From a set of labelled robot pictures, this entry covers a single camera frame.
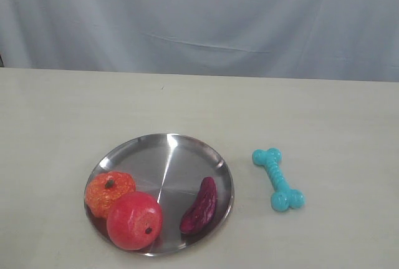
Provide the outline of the orange toy pumpkin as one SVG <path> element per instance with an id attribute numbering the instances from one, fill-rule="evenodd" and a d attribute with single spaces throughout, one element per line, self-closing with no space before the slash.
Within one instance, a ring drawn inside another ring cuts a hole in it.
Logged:
<path id="1" fill-rule="evenodd" d="M 122 195 L 136 191 L 134 178 L 125 172 L 98 174 L 86 187 L 85 203 L 94 217 L 107 219 L 110 207 Z"/>

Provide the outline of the red toy apple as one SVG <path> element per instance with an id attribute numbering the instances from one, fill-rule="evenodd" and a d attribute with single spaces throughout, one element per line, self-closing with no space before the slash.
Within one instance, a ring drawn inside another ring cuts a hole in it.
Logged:
<path id="1" fill-rule="evenodd" d="M 159 236 L 163 212 L 156 198 L 145 192 L 130 192 L 110 208 L 107 232 L 111 241 L 124 250 L 149 246 Z"/>

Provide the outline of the white backdrop cloth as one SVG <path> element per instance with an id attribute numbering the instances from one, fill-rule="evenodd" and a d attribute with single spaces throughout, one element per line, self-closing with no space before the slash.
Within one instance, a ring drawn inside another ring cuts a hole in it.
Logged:
<path id="1" fill-rule="evenodd" d="M 7 67 L 398 80 L 398 0 L 1 0 Z"/>

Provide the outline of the round stainless steel plate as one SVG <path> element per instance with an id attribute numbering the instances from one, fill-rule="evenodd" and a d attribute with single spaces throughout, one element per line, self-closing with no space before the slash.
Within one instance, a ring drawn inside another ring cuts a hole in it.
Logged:
<path id="1" fill-rule="evenodd" d="M 158 257 L 207 241 L 226 223 L 233 207 L 234 183 L 228 164 L 216 150 L 193 137 L 163 133 L 129 140 L 105 155 L 88 180 L 109 171 L 130 174 L 137 190 L 155 197 L 162 207 L 162 231 L 151 245 L 137 252 L 139 255 Z M 180 220 L 206 177 L 216 183 L 214 217 L 196 235 L 184 235 Z"/>

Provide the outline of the purple toy pickle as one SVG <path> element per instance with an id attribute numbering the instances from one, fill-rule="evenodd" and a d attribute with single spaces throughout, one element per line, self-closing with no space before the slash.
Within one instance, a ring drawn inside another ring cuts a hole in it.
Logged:
<path id="1" fill-rule="evenodd" d="M 180 221 L 180 232 L 194 235 L 202 231 L 213 219 L 217 205 L 217 188 L 214 178 L 205 177 L 196 199 Z"/>

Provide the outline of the teal toy bone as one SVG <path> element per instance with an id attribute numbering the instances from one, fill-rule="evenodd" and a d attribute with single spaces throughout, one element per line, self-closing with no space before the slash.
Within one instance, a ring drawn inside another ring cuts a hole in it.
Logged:
<path id="1" fill-rule="evenodd" d="M 272 209 L 285 212 L 289 208 L 302 208 L 305 205 L 305 196 L 300 190 L 291 188 L 280 169 L 281 160 L 282 152 L 274 147 L 267 150 L 257 149 L 252 153 L 252 162 L 264 167 L 274 189 L 271 195 Z"/>

